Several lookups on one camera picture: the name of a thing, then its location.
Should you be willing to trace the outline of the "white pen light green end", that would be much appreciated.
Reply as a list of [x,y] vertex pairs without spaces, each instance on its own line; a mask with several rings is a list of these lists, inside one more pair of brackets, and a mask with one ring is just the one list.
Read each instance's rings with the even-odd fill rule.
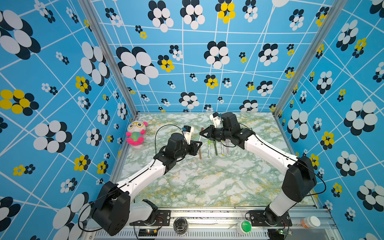
[[208,158],[210,158],[210,156],[211,156],[210,149],[211,149],[211,141],[208,140]]

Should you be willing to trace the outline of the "dark green pen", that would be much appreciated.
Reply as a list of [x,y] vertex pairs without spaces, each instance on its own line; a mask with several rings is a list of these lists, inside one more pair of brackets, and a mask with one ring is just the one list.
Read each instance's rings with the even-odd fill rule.
[[214,141],[215,155],[218,156],[217,143]]

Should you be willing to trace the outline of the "pink pen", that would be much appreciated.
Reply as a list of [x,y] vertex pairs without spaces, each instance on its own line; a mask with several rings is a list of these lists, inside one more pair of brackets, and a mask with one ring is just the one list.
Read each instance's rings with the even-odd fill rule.
[[226,140],[227,154],[230,154],[229,140]]

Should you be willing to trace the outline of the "white pen yellow end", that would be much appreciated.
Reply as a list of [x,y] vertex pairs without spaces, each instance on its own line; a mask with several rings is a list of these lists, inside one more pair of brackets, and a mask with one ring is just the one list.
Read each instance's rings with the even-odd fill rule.
[[221,142],[221,154],[222,154],[222,156],[225,155],[224,146],[223,146],[223,143],[222,143],[222,142]]

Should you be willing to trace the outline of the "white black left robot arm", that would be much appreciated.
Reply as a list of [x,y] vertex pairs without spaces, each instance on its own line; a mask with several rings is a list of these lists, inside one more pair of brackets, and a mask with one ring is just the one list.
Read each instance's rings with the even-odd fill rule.
[[154,180],[169,172],[186,156],[196,156],[202,142],[173,133],[166,146],[141,170],[118,183],[105,183],[94,201],[91,218],[110,236],[136,222],[152,224],[158,219],[158,207],[149,200],[134,203],[136,196]]

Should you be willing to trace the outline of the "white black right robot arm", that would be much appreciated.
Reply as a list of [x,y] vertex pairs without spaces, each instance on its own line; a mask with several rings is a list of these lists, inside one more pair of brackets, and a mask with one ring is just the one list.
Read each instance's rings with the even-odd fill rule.
[[281,192],[264,211],[264,221],[268,225],[280,223],[284,214],[310,195],[317,184],[317,176],[308,157],[284,152],[263,140],[253,130],[241,128],[236,115],[231,112],[213,113],[210,120],[213,124],[200,133],[202,137],[219,142],[229,140],[235,146],[266,160],[284,176]]

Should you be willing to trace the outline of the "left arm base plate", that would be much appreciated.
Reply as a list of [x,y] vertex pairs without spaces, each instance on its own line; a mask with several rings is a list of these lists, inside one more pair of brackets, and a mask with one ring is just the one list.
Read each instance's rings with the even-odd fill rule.
[[150,216],[142,221],[136,221],[130,223],[130,226],[148,226],[148,227],[161,227],[169,226],[171,219],[170,210],[156,210],[150,214]]

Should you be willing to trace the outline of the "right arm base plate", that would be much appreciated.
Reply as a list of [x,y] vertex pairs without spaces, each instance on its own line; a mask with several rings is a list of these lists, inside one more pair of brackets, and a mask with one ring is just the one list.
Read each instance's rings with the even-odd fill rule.
[[248,221],[251,222],[253,227],[274,227],[283,228],[291,227],[292,220],[288,212],[278,217],[273,212],[265,212],[262,210],[253,210],[245,214]]

